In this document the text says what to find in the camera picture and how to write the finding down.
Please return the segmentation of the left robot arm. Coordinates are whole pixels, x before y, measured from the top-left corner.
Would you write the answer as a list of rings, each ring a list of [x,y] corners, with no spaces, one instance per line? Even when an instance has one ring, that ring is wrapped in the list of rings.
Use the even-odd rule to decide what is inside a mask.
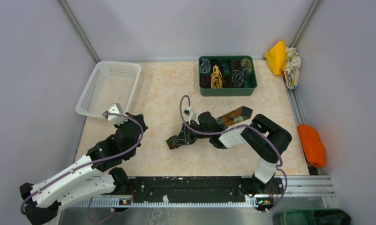
[[[43,225],[69,206],[97,195],[124,194],[130,180],[118,166],[135,155],[147,126],[144,115],[105,112],[113,119],[114,134],[96,143],[69,167],[37,184],[19,187],[20,211],[33,225]]]

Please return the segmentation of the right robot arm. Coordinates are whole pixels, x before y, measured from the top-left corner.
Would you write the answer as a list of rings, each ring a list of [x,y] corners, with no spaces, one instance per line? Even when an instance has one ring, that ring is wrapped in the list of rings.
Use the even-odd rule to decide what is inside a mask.
[[[182,123],[178,135],[166,140],[169,149],[194,144],[198,139],[208,139],[217,149],[228,149],[247,144],[260,157],[253,175],[253,187],[258,193],[266,193],[272,186],[276,171],[282,166],[282,153],[292,141],[291,134],[263,114],[251,118],[248,113],[230,112],[214,118],[210,112],[201,113],[197,121]]]

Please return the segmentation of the brown green patterned tie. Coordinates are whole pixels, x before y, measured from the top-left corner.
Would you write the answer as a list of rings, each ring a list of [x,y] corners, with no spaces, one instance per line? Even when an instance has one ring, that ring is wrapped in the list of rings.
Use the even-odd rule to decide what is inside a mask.
[[[241,106],[229,113],[226,113],[218,118],[215,118],[217,123],[220,125],[224,125],[226,127],[226,130],[240,122],[243,122],[245,120],[248,120],[252,116],[253,110],[246,107]],[[166,144],[169,149],[172,150],[172,136],[166,140]]]

